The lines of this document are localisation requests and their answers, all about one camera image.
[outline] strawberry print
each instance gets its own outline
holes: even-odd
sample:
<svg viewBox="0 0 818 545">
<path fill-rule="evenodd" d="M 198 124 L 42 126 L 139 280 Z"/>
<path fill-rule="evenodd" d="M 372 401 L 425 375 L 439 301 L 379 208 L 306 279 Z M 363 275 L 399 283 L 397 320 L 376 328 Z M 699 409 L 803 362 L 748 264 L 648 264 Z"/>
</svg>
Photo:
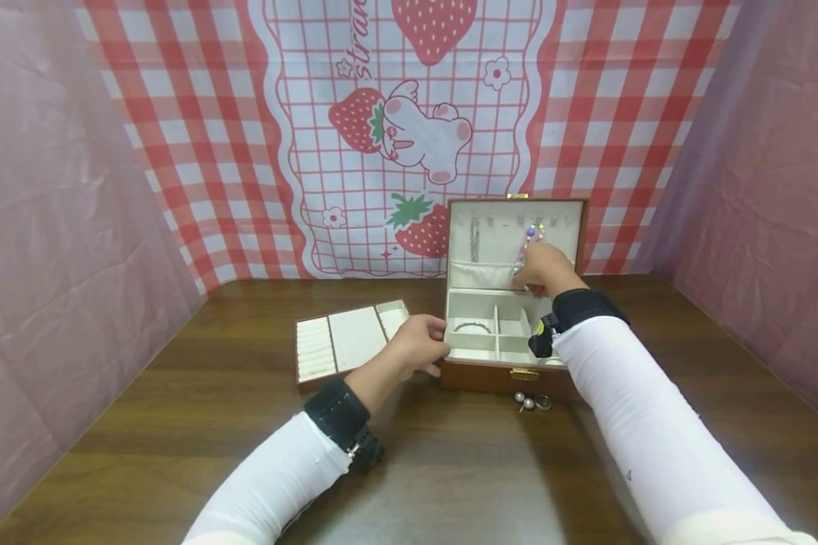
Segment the strawberry print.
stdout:
<svg viewBox="0 0 818 545">
<path fill-rule="evenodd" d="M 382 116 L 385 99 L 382 93 L 369 87 L 360 87 L 342 102 L 330 107 L 327 116 L 336 132 L 352 149 L 362 154 L 378 153 L 385 129 Z"/>
<path fill-rule="evenodd" d="M 448 208 L 425 201 L 424 195 L 406 199 L 403 195 L 391 195 L 397 210 L 387 225 L 398 230 L 394 237 L 405 251 L 415 256 L 444 257 L 445 240 L 448 239 Z"/>
<path fill-rule="evenodd" d="M 478 0 L 392 0 L 394 21 L 421 64 L 432 67 L 453 50 L 476 19 Z"/>
</svg>

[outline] checkered fabric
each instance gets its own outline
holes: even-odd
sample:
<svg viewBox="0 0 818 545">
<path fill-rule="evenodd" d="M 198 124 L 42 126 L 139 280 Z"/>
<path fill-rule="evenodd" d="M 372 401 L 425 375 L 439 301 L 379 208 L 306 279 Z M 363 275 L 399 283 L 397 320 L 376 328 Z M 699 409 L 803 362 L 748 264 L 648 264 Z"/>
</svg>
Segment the checkered fabric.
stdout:
<svg viewBox="0 0 818 545">
<path fill-rule="evenodd" d="M 395 194 L 434 211 L 507 192 L 589 197 L 585 270 L 629 268 L 738 2 L 447 0 L 427 2 L 443 6 L 429 17 L 415 4 L 86 0 L 77 11 L 201 291 L 442 274 L 442 257 L 410 251 L 388 223 Z M 436 134 L 419 164 L 400 147 L 411 139 L 392 137 L 405 131 L 395 97 L 413 99 L 416 134 Z M 387 109 L 340 125 L 364 100 Z"/>
</svg>

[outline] gold latch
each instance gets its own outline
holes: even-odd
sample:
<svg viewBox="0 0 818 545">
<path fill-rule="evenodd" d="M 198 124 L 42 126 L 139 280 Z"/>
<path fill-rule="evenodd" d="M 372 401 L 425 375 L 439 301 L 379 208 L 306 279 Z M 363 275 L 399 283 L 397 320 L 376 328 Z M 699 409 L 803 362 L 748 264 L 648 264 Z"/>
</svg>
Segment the gold latch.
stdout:
<svg viewBox="0 0 818 545">
<path fill-rule="evenodd" d="M 512 370 L 509 372 L 509 377 L 514 378 L 516 380 L 524 380 L 525 382 L 530 382 L 533 380 L 539 380 L 539 372 L 534 371 L 534 369 L 523 369 L 520 367 L 513 367 Z"/>
</svg>

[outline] pink curtain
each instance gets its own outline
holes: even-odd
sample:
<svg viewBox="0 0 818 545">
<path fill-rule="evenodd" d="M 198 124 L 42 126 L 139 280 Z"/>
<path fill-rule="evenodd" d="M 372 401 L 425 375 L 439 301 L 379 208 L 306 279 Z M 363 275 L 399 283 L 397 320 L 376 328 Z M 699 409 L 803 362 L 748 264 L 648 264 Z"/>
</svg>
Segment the pink curtain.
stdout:
<svg viewBox="0 0 818 545">
<path fill-rule="evenodd" d="M 818 408 L 818 1 L 743 6 L 637 264 Z"/>
<path fill-rule="evenodd" d="M 87 54 L 0 0 L 0 520 L 200 303 Z"/>
</svg>

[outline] brown jewelry box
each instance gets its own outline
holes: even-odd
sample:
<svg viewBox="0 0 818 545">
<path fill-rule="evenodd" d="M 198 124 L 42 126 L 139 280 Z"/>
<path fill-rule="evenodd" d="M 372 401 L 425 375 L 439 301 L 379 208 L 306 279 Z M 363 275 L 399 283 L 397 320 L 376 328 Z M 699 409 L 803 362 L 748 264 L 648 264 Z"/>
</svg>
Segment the brown jewelry box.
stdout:
<svg viewBox="0 0 818 545">
<path fill-rule="evenodd" d="M 574 266 L 581 263 L 587 216 L 588 203 L 582 199 L 518 195 L 449 202 L 443 316 L 451 354 L 442 363 L 443 388 L 579 398 L 556 353 L 540 360 L 528 348 L 532 329 L 551 312 L 551 299 L 509 288 L 509 281 L 531 224 L 545 224 L 543 240 L 560 248 Z M 404 303 L 392 301 L 298 321 L 298 390 L 315 391 L 336 375 L 363 365 L 408 317 Z"/>
<path fill-rule="evenodd" d="M 543 241 L 560 248 L 575 267 L 582 262 L 587 222 L 583 199 L 517 195 L 449 203 L 444 316 L 451 354 L 442 364 L 443 388 L 579 398 L 557 352 L 540 360 L 528 348 L 540 318 L 551 312 L 551 299 L 508 286 L 531 225 L 545 225 Z"/>
</svg>

